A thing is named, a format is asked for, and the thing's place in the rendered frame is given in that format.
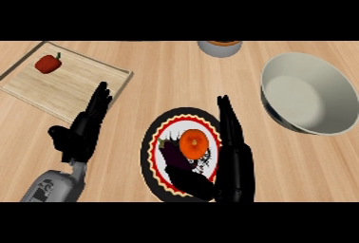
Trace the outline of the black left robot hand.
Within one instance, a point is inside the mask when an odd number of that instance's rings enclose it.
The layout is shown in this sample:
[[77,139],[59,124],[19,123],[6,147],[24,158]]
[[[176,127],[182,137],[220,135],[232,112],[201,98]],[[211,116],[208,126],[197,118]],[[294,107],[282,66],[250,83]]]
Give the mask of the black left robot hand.
[[47,134],[55,149],[62,152],[62,162],[87,162],[96,150],[96,142],[108,106],[112,101],[108,83],[101,82],[87,108],[78,113],[70,128],[53,125]]

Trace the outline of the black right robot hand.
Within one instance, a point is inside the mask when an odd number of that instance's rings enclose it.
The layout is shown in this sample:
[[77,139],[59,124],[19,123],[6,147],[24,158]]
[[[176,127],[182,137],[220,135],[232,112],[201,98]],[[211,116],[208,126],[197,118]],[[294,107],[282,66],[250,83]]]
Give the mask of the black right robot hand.
[[232,108],[229,96],[217,97],[220,111],[220,140],[216,182],[180,165],[183,155],[177,148],[177,159],[166,159],[166,172],[177,189],[203,200],[253,203],[256,196],[254,160],[250,146],[244,142],[242,128]]

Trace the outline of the orange squash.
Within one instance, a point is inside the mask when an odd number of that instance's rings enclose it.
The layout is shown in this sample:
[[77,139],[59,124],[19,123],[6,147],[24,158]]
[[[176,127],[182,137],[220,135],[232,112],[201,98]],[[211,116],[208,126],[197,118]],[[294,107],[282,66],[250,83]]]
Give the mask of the orange squash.
[[179,149],[188,159],[200,159],[208,149],[205,133],[198,129],[188,129],[179,138]]

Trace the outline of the black rimmed patterned plate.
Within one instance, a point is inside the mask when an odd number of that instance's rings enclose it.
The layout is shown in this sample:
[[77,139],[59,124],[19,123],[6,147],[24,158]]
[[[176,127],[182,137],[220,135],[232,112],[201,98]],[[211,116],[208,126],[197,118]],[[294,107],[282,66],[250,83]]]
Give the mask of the black rimmed patterned plate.
[[146,131],[140,148],[142,175],[152,194],[164,202],[203,202],[182,192],[166,173],[166,159],[160,152],[160,142],[169,140],[176,146],[180,135],[188,129],[197,129],[207,135],[207,151],[198,160],[189,160],[192,171],[216,181],[217,158],[222,145],[219,120],[200,108],[179,107],[164,112],[154,120]]

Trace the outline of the large grey bowl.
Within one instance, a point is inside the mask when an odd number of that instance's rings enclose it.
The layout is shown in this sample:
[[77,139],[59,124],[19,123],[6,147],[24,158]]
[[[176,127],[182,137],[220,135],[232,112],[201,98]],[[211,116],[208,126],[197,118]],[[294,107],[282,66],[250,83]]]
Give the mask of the large grey bowl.
[[271,118],[299,133],[336,136],[359,121],[353,84],[328,62],[306,53],[281,53],[266,62],[262,102]]

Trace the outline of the dark purple eggplant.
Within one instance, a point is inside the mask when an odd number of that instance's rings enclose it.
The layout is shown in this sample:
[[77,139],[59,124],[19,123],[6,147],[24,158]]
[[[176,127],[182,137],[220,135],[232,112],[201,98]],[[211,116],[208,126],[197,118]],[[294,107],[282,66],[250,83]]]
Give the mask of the dark purple eggplant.
[[166,164],[185,171],[191,171],[189,161],[176,145],[169,140],[160,140],[158,142],[158,150],[166,160]]

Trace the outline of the pale wooden cutting board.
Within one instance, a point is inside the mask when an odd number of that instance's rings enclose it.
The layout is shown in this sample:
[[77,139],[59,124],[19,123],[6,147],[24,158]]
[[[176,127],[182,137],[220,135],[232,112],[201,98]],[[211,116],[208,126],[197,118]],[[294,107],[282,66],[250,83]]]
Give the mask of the pale wooden cutting board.
[[[61,67],[43,74],[36,62],[44,55],[61,54]],[[86,110],[101,82],[108,83],[115,102],[133,72],[117,68],[73,50],[42,41],[0,75],[0,90],[36,106],[67,123]]]

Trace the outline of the red bell pepper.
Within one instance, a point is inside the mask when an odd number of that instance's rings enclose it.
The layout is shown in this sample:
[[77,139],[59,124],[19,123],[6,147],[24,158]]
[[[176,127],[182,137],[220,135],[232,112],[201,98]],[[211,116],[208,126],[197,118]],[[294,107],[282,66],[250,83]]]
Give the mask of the red bell pepper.
[[36,69],[42,74],[49,74],[61,67],[61,65],[61,54],[56,54],[55,56],[44,55],[36,62]]

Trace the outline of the small grey cup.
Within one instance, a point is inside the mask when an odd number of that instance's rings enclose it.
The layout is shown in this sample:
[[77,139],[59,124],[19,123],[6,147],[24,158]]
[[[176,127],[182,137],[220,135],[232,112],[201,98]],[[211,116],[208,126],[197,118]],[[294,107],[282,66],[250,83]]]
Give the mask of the small grey cup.
[[234,56],[241,49],[241,41],[217,42],[200,41],[198,46],[201,51],[211,57],[226,58]]

